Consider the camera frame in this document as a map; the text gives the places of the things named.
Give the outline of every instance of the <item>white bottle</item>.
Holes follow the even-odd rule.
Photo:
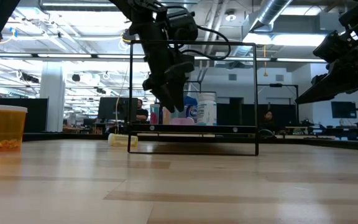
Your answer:
[[[216,125],[216,102],[215,93],[201,93],[197,108],[197,125]]]

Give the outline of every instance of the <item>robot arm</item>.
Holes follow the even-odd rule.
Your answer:
[[[358,90],[358,5],[344,13],[339,22],[346,28],[339,35],[328,34],[313,54],[329,63],[328,73],[312,79],[312,87],[295,101],[299,104],[331,100],[339,93],[353,93]]]
[[[156,0],[110,0],[130,20],[130,35],[140,40],[196,40],[198,28],[186,9],[168,14],[167,7]],[[168,110],[183,111],[183,87],[186,72],[194,70],[194,57],[183,55],[167,44],[142,44],[150,76],[143,83]]]

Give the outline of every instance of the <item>metal frame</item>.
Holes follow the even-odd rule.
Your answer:
[[[258,84],[257,86],[270,86],[270,84]],[[295,95],[296,95],[296,98],[299,97],[299,86],[298,85],[286,85],[286,84],[281,84],[281,86],[293,86],[295,87]],[[299,123],[299,104],[298,103],[295,103],[295,106],[296,106],[296,122]]]
[[[135,152],[131,151],[131,136],[134,133],[188,133],[188,134],[254,134],[255,151],[253,154],[216,154],[191,152],[186,154],[204,154],[204,155],[225,155],[225,156],[258,156],[259,155],[259,127],[258,127],[258,94],[257,94],[257,57],[256,44],[243,42],[213,42],[213,41],[162,41],[162,40],[133,40],[131,41],[130,58],[129,58],[129,98],[132,99],[132,79],[133,79],[133,62],[134,62],[134,44],[186,44],[186,45],[230,45],[230,46],[251,46],[253,49],[252,61],[254,64],[254,95],[255,95],[255,126],[177,126],[177,125],[153,125],[153,124],[132,124],[129,123],[128,130],[128,153],[134,154],[183,154],[180,152]],[[131,121],[132,105],[129,105],[129,121]]]

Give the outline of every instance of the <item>light fixture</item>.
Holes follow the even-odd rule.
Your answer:
[[[323,34],[278,34],[272,39],[272,44],[317,47],[325,37]]]
[[[16,77],[17,78],[22,78],[22,76],[23,76],[22,71],[20,71],[20,70],[16,71]]]
[[[272,44],[272,39],[265,34],[250,33],[246,35],[246,37],[242,40],[242,42],[268,45],[268,44]]]
[[[79,82],[81,80],[79,74],[74,74],[71,78],[74,82]]]
[[[103,79],[105,79],[105,80],[110,79],[110,74],[108,71],[106,71],[106,73],[103,74]]]
[[[204,56],[195,56],[195,60],[210,60]],[[227,57],[224,59],[225,61],[240,61],[240,62],[251,62],[254,59],[252,57]],[[257,62],[269,62],[271,58],[256,58]]]
[[[307,59],[307,58],[278,58],[278,62],[304,62],[304,63],[327,63],[323,59]]]
[[[40,80],[38,78],[35,78],[25,72],[21,72],[22,73],[22,79],[26,82],[32,82],[32,83],[40,83]]]
[[[235,9],[226,10],[226,12],[225,12],[226,20],[229,22],[235,20],[236,19],[236,15],[234,15],[235,12],[236,12]]]
[[[89,54],[38,54],[38,57],[53,57],[53,58],[91,58]]]
[[[133,59],[143,59],[145,55],[133,55]],[[116,59],[129,59],[130,55],[98,55],[98,58],[116,58]]]
[[[0,57],[31,57],[31,54],[0,53]]]
[[[59,2],[45,2],[42,6],[75,6],[75,7],[116,7],[111,3],[59,3]]]

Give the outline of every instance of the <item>column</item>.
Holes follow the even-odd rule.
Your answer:
[[[63,63],[43,63],[40,98],[49,99],[47,131],[63,131],[65,82],[66,76],[63,73]]]

